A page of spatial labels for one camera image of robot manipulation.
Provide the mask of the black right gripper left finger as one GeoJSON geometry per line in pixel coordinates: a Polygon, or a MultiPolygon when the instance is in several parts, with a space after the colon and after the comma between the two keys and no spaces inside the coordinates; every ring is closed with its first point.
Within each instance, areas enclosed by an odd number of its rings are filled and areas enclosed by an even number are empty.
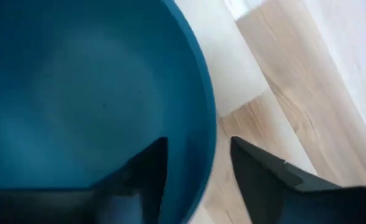
{"type": "Polygon", "coordinates": [[[96,224],[159,224],[168,139],[160,137],[93,187],[105,193],[96,224]]]}

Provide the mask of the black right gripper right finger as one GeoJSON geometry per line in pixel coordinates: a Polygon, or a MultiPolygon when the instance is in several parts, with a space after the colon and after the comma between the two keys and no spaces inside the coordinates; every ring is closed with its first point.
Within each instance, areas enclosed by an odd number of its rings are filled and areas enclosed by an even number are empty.
{"type": "Polygon", "coordinates": [[[231,137],[231,161],[252,224],[277,224],[289,191],[339,189],[244,139],[231,137]]]}

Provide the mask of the blue plastic bowl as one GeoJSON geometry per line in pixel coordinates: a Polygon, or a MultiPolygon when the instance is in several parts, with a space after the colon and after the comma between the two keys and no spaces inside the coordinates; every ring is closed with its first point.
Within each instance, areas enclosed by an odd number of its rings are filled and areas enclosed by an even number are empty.
{"type": "Polygon", "coordinates": [[[96,224],[93,185],[160,137],[159,224],[187,224],[216,105],[174,0],[0,0],[0,224],[96,224]]]}

